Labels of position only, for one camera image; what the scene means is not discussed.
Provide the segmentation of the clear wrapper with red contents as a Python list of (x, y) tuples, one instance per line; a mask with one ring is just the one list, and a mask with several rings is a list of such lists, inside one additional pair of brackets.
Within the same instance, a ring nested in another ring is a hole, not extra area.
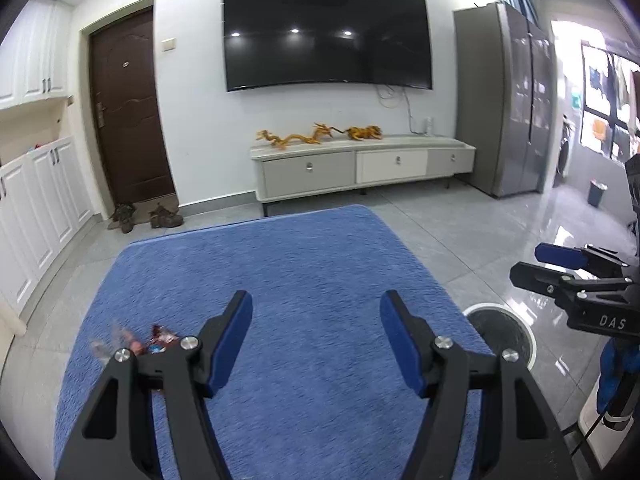
[(144, 356), (145, 354), (164, 352), (166, 348), (178, 340), (177, 333), (160, 324), (151, 326), (149, 336), (140, 337), (133, 330), (114, 322), (111, 329), (111, 340), (105, 342), (93, 339), (90, 341), (90, 350), (99, 361), (105, 364), (120, 348), (128, 349), (135, 356)]

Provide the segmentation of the round white-rimmed trash bin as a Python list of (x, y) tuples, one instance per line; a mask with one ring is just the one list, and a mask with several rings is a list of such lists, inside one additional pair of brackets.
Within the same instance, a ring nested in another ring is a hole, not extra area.
[(529, 370), (534, 368), (538, 354), (535, 335), (509, 307), (492, 302), (480, 302), (466, 308), (463, 315), (495, 354), (513, 350)]

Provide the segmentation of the small blue-grey waste bin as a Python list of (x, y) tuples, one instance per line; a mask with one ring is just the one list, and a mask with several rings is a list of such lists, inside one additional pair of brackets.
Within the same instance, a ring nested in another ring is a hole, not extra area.
[(602, 204), (603, 196), (608, 190), (608, 186), (605, 183), (591, 180), (589, 183), (589, 190), (587, 194), (587, 203), (593, 208), (599, 208)]

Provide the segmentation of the white washing machine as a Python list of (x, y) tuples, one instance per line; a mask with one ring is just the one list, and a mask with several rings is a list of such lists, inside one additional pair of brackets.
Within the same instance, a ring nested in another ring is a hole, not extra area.
[(570, 160), (573, 156), (575, 124), (566, 115), (562, 119), (560, 149), (556, 163), (553, 186), (557, 188), (563, 184), (570, 171)]

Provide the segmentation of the grey double-door refrigerator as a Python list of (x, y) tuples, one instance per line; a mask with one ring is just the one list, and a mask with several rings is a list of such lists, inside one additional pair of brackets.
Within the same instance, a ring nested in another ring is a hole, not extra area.
[(476, 148), (468, 182), (493, 198), (542, 191), (551, 141), (548, 37), (503, 2), (454, 12), (457, 130)]

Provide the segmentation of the white router on cabinet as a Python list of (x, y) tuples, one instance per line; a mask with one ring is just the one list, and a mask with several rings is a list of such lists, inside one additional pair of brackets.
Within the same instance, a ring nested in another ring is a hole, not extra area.
[(424, 119), (424, 133), (427, 136), (432, 136), (434, 134), (433, 118), (427, 117), (427, 118)]

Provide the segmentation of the blue fluffy table cloth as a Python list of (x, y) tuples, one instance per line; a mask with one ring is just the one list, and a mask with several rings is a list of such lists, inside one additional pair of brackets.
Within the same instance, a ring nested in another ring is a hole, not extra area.
[(237, 479), (396, 479), (425, 403), (400, 374), (384, 292), (466, 350), (486, 344), (446, 290), (363, 206), (236, 222), (135, 242), (80, 326), (58, 399), (62, 450), (102, 372), (90, 344), (114, 326), (193, 335), (239, 289), (253, 319), (228, 385), (207, 403)]

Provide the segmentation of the brown shoe left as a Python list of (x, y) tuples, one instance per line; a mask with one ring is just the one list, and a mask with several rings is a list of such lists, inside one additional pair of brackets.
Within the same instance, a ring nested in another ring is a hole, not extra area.
[(134, 213), (136, 207), (133, 203), (120, 203), (115, 206), (111, 220), (116, 222), (122, 234), (128, 234), (134, 228)]

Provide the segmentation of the golden tiger figurine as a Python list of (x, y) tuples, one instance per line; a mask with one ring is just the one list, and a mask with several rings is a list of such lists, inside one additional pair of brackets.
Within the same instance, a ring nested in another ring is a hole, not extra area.
[(378, 126), (367, 127), (349, 127), (343, 131), (350, 140), (363, 141), (363, 140), (382, 140), (383, 133)]

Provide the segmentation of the golden dragon figurine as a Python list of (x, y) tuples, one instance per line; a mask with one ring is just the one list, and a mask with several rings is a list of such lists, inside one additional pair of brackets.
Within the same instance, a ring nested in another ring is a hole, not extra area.
[(275, 133), (272, 133), (269, 130), (260, 130), (258, 131), (258, 133), (256, 133), (256, 140), (264, 140), (268, 142), (273, 148), (286, 150), (288, 146), (294, 141), (311, 145), (321, 144), (322, 139), (325, 136), (329, 136), (330, 138), (332, 138), (334, 132), (342, 134), (343, 130), (337, 129), (333, 126), (322, 124), (321, 122), (315, 122), (310, 136), (292, 133), (288, 136), (285, 136), (284, 138), (281, 138), (280, 136), (277, 136)]

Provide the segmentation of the white low TV cabinet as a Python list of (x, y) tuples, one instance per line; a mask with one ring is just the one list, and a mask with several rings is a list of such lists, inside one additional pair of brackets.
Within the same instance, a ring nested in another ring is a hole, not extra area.
[(473, 171), (476, 148), (446, 136), (329, 140), (285, 150), (254, 146), (256, 200), (268, 205), (307, 196), (451, 178)]

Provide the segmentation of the dark brown entrance door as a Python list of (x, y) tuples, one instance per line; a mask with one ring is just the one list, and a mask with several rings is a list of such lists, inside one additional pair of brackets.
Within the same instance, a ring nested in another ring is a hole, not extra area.
[(153, 9), (89, 37), (89, 81), (101, 162), (116, 205), (175, 192), (158, 111)]

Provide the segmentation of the white upper cabinets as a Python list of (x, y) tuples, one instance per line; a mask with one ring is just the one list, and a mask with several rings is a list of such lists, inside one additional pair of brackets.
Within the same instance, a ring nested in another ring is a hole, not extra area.
[(2, 110), (67, 96), (72, 8), (29, 0), (1, 44)]

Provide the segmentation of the large black wall television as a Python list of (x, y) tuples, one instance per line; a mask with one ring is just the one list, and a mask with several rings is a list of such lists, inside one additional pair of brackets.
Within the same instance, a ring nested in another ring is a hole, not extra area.
[(281, 84), (430, 90), (425, 0), (222, 0), (230, 91)]

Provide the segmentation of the white wall switch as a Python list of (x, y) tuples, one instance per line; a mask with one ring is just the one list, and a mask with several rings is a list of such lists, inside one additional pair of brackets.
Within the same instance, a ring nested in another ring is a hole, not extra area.
[(165, 39), (160, 43), (160, 47), (162, 48), (163, 52), (169, 52), (169, 51), (175, 50), (175, 48), (177, 47), (177, 39), (176, 38)]

